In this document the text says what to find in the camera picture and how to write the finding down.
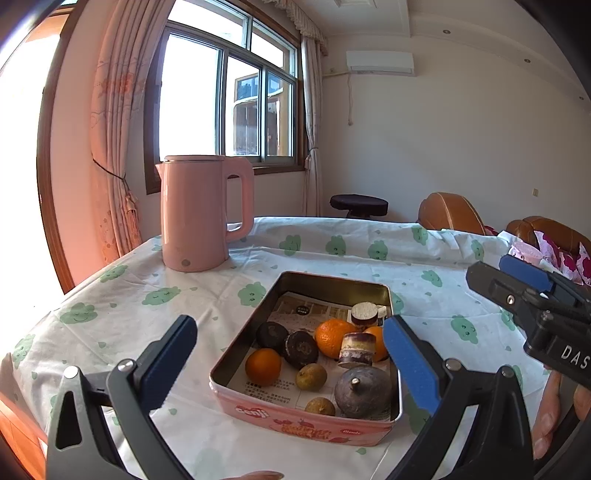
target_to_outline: pink tin box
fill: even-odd
[[[304,403],[299,402],[300,399],[297,402],[294,401],[293,396],[290,398],[289,394],[283,396],[282,389],[286,391],[291,389],[293,392],[294,388],[297,388],[293,383],[289,384],[288,380],[282,380],[282,378],[291,378],[291,374],[295,379],[297,373],[297,370],[287,364],[285,360],[282,363],[281,378],[273,386],[261,388],[248,384],[248,379],[243,371],[244,362],[256,347],[255,333],[262,323],[273,315],[274,321],[277,321],[278,317],[285,320],[287,325],[285,323],[284,325],[288,327],[288,330],[290,330],[289,322],[294,320],[309,321],[309,325],[311,328],[313,327],[314,318],[318,318],[318,306],[312,304],[312,307],[308,308],[306,305],[311,305],[310,302],[302,301],[302,305],[297,308],[298,314],[293,314],[293,311],[290,310],[290,302],[295,305],[293,304],[294,299],[300,296],[318,299],[321,303],[336,304],[345,308],[350,308],[362,301],[371,301],[377,305],[385,306],[388,309],[388,315],[392,311],[390,292],[388,287],[384,285],[345,278],[283,272],[210,373],[210,386],[216,394],[222,410],[232,417],[254,425],[302,438],[357,446],[378,444],[402,416],[400,373],[390,360],[377,365],[389,371],[394,392],[389,415],[386,412],[386,418],[382,416],[379,420],[355,420],[304,411],[304,405],[308,399],[306,395],[310,398],[324,396],[333,402],[334,398],[331,398],[330,390],[323,391],[324,389],[319,393],[301,393]],[[325,311],[325,315],[343,317],[345,312],[343,308],[329,308],[330,311]],[[333,360],[324,357],[322,353],[320,357],[322,358],[319,358],[318,363],[324,363],[331,367],[327,362],[334,362]]]

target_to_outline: human hand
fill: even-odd
[[[246,475],[242,476],[225,478],[224,480],[281,480],[283,476],[284,475],[282,473],[270,472],[265,470],[260,472],[247,473]]]
[[[558,420],[560,419],[560,383],[562,381],[562,374],[552,371],[548,378],[548,383],[542,395],[542,401],[538,414],[535,418],[534,427],[531,430],[531,438],[534,445],[534,459],[542,458],[550,443],[552,443],[552,436]],[[589,413],[591,407],[591,391],[577,386],[573,396],[574,410],[579,420],[584,420]]]

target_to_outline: wooden door frame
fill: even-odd
[[[61,243],[60,231],[57,225],[56,207],[53,203],[53,187],[51,185],[51,122],[53,120],[53,106],[56,101],[57,82],[60,77],[61,66],[66,56],[66,50],[72,39],[76,24],[84,11],[89,0],[78,0],[73,8],[68,10],[68,19],[60,33],[60,40],[57,44],[47,75],[41,109],[39,111],[39,127],[37,131],[37,191],[39,194],[39,207],[41,209],[41,220],[45,230],[45,238],[53,266],[56,269],[57,279],[61,289],[68,293],[76,285],[72,278],[72,272],[66,260],[63,244]]]

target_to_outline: wall-mounted air conditioner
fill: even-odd
[[[352,73],[414,77],[413,54],[405,51],[348,51],[347,67]]]

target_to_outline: leather sofa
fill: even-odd
[[[484,224],[472,204],[455,193],[435,192],[429,195],[418,210],[418,222],[431,230],[450,229],[485,235]],[[534,230],[547,233],[559,248],[573,255],[579,254],[579,242],[591,253],[591,241],[578,231],[542,216],[513,220],[505,228],[524,242],[539,248]]]

